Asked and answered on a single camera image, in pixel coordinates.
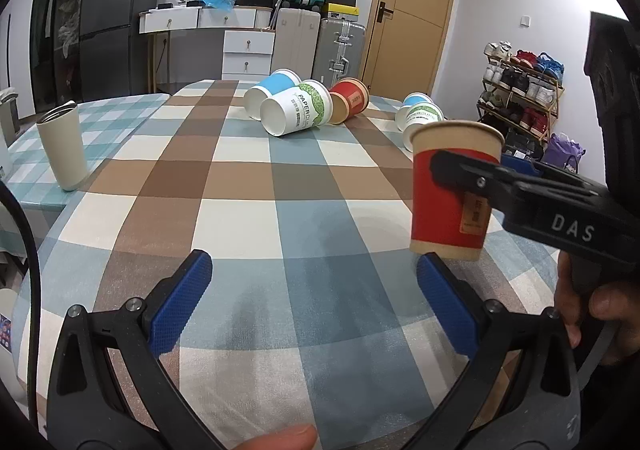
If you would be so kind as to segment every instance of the wooden door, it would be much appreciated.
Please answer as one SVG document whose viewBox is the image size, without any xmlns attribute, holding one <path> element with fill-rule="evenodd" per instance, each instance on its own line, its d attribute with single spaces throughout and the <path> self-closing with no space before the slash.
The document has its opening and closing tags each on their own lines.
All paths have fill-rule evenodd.
<svg viewBox="0 0 640 450">
<path fill-rule="evenodd" d="M 433 87 L 452 0 L 380 0 L 364 82 L 375 96 L 403 100 Z"/>
</svg>

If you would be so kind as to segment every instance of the silver suitcase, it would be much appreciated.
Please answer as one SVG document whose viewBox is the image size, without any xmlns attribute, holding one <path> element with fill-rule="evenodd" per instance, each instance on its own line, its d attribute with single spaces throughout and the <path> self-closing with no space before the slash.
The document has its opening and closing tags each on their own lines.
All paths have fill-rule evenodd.
<svg viewBox="0 0 640 450">
<path fill-rule="evenodd" d="M 319 13 L 280 8 L 276 21 L 271 72 L 279 68 L 288 68 L 299 75 L 301 80 L 308 80 L 314 65 L 319 28 Z"/>
<path fill-rule="evenodd" d="M 331 88 L 342 78 L 357 78 L 364 50 L 364 25 L 323 18 L 311 77 Z"/>
</svg>

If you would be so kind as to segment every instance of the hand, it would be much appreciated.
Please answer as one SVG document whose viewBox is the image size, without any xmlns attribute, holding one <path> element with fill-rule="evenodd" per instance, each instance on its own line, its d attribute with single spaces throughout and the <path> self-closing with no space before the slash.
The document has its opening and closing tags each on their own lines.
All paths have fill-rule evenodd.
<svg viewBox="0 0 640 450">
<path fill-rule="evenodd" d="M 249 439 L 235 450 L 311 450 L 317 439 L 318 432 L 313 425 L 296 425 L 281 432 Z"/>
<path fill-rule="evenodd" d="M 560 252 L 558 257 L 558 284 L 554 295 L 556 308 L 569 334 L 571 347 L 580 344 L 580 297 L 572 285 L 571 259 Z M 620 330 L 602 359 L 603 365 L 613 365 L 640 350 L 640 286 L 629 281 L 618 281 L 596 289 L 589 300 L 591 316 L 599 320 L 619 320 Z"/>
</svg>

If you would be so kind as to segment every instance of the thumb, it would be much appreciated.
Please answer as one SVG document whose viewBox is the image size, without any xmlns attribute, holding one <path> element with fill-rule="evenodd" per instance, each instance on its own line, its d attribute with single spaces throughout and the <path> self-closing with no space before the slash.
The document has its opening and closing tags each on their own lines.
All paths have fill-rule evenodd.
<svg viewBox="0 0 640 450">
<path fill-rule="evenodd" d="M 318 439 L 313 425 L 291 426 L 281 432 L 249 439 L 235 450 L 311 450 Z"/>
<path fill-rule="evenodd" d="M 599 287 L 591 295 L 589 311 L 594 318 L 620 320 L 640 331 L 640 288 L 628 281 Z"/>
</svg>

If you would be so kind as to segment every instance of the checkered tablecloth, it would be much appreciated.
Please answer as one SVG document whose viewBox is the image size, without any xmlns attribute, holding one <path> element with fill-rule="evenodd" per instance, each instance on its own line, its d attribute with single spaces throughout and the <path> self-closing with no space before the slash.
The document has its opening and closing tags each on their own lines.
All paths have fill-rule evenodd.
<svg viewBox="0 0 640 450">
<path fill-rule="evenodd" d="M 82 142 L 89 168 L 93 170 L 98 166 L 168 98 L 166 94 L 146 94 L 78 105 Z M 65 192 L 58 186 L 35 125 L 10 146 L 9 154 L 14 167 L 5 184 L 20 202 L 36 243 L 40 245 L 74 192 Z M 0 251 L 26 256 L 14 221 L 2 206 Z"/>
<path fill-rule="evenodd" d="M 397 101 L 276 138 L 244 112 L 250 85 L 203 81 L 169 99 L 73 196 L 40 248 L 38 393 L 69 306 L 145 296 L 194 248 L 213 278 L 161 362 L 228 447 L 312 422 L 318 448 L 403 444 L 462 372 L 418 289 L 409 252 L 412 160 Z M 491 219 L 478 263 L 453 271 L 482 297 L 539 313 L 557 252 Z M 28 280 L 14 310 L 26 375 Z M 132 385 L 115 360 L 126 394 Z M 132 395 L 139 419 L 146 413 Z"/>
</svg>

